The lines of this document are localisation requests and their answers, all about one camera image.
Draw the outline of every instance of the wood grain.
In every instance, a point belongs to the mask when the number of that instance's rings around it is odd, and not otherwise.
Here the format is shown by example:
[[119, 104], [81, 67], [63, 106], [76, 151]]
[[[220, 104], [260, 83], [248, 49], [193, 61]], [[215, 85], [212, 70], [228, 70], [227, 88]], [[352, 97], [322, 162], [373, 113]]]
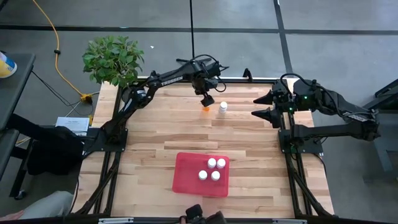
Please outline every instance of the wood grain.
[[[277, 129], [250, 114], [268, 107], [254, 105], [252, 101], [270, 88], [229, 84], [224, 93], [211, 91], [216, 103], [209, 111], [202, 110], [201, 97], [194, 94], [189, 84], [159, 89], [154, 100], [127, 122], [129, 135], [119, 167], [112, 216], [179, 217], [185, 209], [199, 203], [205, 216], [221, 210], [229, 218], [292, 218], [292, 199]], [[101, 87], [93, 126], [99, 127], [111, 119], [115, 97], [115, 87]], [[226, 114], [218, 113], [222, 101], [228, 102]], [[295, 119], [296, 123], [313, 126], [311, 113], [297, 113]], [[228, 156], [228, 197], [174, 193], [172, 181], [179, 152]], [[104, 153], [96, 152], [83, 162], [74, 210], [97, 187], [103, 156]], [[309, 188], [333, 213], [321, 162], [313, 155], [303, 155], [303, 163]]]

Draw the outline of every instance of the white bottle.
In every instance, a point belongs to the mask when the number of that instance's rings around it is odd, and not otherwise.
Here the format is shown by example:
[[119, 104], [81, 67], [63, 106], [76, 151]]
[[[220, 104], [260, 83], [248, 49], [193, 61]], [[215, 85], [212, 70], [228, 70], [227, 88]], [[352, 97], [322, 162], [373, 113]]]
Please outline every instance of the white bottle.
[[214, 167], [216, 167], [216, 159], [215, 158], [210, 158], [209, 161], [207, 161], [207, 166], [212, 169]]
[[228, 108], [228, 104], [226, 102], [221, 102], [220, 109], [218, 110], [218, 112], [225, 113], [227, 108]]
[[219, 159], [217, 161], [217, 168], [222, 169], [225, 167], [225, 159]]
[[211, 179], [214, 181], [217, 181], [220, 179], [220, 172], [218, 171], [214, 171], [211, 173]]
[[204, 170], [200, 171], [199, 172], [199, 179], [206, 180], [206, 178], [207, 178], [207, 172], [204, 171]]

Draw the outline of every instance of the red plastic tray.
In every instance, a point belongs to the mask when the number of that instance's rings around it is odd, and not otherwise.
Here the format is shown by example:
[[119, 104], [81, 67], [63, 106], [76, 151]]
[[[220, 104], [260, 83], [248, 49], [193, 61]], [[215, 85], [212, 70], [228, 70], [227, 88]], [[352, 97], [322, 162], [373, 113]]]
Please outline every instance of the red plastic tray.
[[[225, 159], [225, 167], [210, 169], [207, 161], [210, 158]], [[205, 170], [207, 179], [200, 180], [199, 172]], [[211, 173], [220, 172], [220, 179], [211, 179]], [[173, 191], [176, 193], [195, 194], [213, 197], [228, 196], [229, 158], [226, 156], [214, 156], [208, 154], [197, 154], [179, 152], [175, 160], [175, 171], [173, 180]]]

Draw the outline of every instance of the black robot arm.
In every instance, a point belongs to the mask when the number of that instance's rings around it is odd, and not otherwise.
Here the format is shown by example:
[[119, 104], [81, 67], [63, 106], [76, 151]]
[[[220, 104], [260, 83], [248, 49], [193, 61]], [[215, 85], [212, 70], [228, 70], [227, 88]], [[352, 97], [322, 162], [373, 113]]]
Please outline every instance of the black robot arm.
[[299, 75], [297, 76], [300, 79], [294, 83], [292, 94], [282, 79], [284, 76], [273, 85], [266, 96], [254, 100], [255, 103], [274, 105], [274, 109], [253, 111], [254, 116], [270, 121], [274, 128], [280, 127], [280, 115], [283, 112], [294, 114], [295, 111], [318, 110], [326, 115], [337, 114], [351, 120], [348, 124], [314, 128], [293, 125], [290, 135], [292, 141], [333, 136], [352, 136], [372, 141], [380, 136], [377, 132], [375, 111], [349, 103], [337, 92], [322, 87], [316, 80], [304, 80]]
[[191, 60], [180, 68], [158, 74], [152, 71], [150, 76], [139, 85], [131, 86], [128, 99], [125, 101], [124, 107], [111, 120], [102, 125], [100, 134], [104, 135], [105, 143], [116, 143], [120, 141], [124, 124], [130, 116], [138, 109], [147, 106], [154, 98], [156, 91], [167, 85], [171, 85], [179, 81], [191, 82], [196, 95], [203, 95], [201, 100], [203, 106], [209, 106], [214, 103], [213, 98], [207, 93], [212, 88], [217, 88], [218, 78], [221, 75], [223, 67], [218, 61], [204, 65], [203, 63]]

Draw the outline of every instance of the yellow extension cord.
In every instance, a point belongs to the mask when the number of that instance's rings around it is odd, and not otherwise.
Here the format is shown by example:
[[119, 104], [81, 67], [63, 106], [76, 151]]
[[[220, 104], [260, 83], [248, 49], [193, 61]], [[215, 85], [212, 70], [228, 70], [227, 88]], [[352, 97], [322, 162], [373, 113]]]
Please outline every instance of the yellow extension cord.
[[[52, 29], [54, 30], [55, 37], [57, 38], [57, 49], [56, 49], [56, 52], [60, 52], [60, 38], [59, 38], [59, 36], [58, 36], [57, 30], [55, 29], [54, 25], [52, 24], [50, 18], [46, 15], [46, 13], [44, 12], [44, 10], [39, 6], [39, 4], [37, 4], [37, 2], [36, 2], [35, 0], [32, 0], [32, 1], [33, 1], [33, 3], [37, 6], [37, 8], [39, 8], [39, 10], [42, 12], [42, 14], [47, 18], [47, 20], [48, 20], [48, 22], [50, 23]], [[55, 69], [56, 69], [56, 71], [58, 72], [58, 74], [61, 76], [62, 79], [65, 80], [65, 82], [67, 82], [74, 90], [76, 90], [76, 92], [79, 93], [79, 95], [80, 95], [80, 100], [81, 100], [82, 102], [91, 103], [91, 102], [93, 101], [93, 94], [92, 94], [92, 93], [90, 93], [90, 94], [84, 94], [84, 93], [80, 92], [76, 87], [74, 87], [74, 86], [72, 85], [72, 83], [70, 83], [70, 81], [68, 81], [68, 80], [62, 75], [62, 73], [61, 73], [60, 70], [58, 69], [58, 57], [59, 57], [59, 53], [55, 53]]]

